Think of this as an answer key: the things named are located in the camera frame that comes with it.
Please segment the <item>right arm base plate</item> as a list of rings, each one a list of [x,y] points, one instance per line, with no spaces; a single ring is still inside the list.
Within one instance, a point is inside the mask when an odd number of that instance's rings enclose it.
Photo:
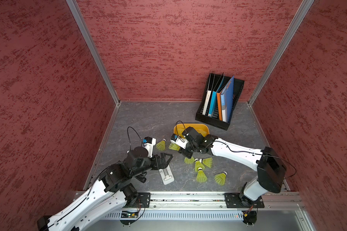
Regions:
[[[250,209],[265,208],[262,197],[260,196],[255,201],[240,195],[240,193],[224,193],[225,203],[227,208]]]

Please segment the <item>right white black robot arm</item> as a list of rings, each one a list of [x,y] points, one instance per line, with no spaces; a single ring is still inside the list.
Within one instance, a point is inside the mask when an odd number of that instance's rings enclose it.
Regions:
[[[253,149],[225,141],[215,135],[184,138],[172,135],[171,143],[180,147],[179,153],[191,158],[194,152],[223,157],[243,164],[257,172],[257,176],[246,183],[239,193],[242,206],[250,207],[267,192],[280,193],[287,167],[270,147]]]

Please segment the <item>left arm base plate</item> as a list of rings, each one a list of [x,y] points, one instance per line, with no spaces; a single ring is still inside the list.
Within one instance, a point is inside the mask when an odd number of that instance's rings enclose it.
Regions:
[[[126,203],[125,208],[149,208],[151,193],[141,192],[131,201]]]

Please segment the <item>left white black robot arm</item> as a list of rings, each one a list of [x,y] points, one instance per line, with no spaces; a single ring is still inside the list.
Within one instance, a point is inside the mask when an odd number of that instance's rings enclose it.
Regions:
[[[131,184],[132,178],[146,180],[148,170],[168,167],[172,154],[148,156],[144,147],[127,153],[123,161],[108,166],[94,184],[68,207],[52,216],[37,221],[40,231],[84,231],[106,214],[126,205],[134,206],[138,192]]]

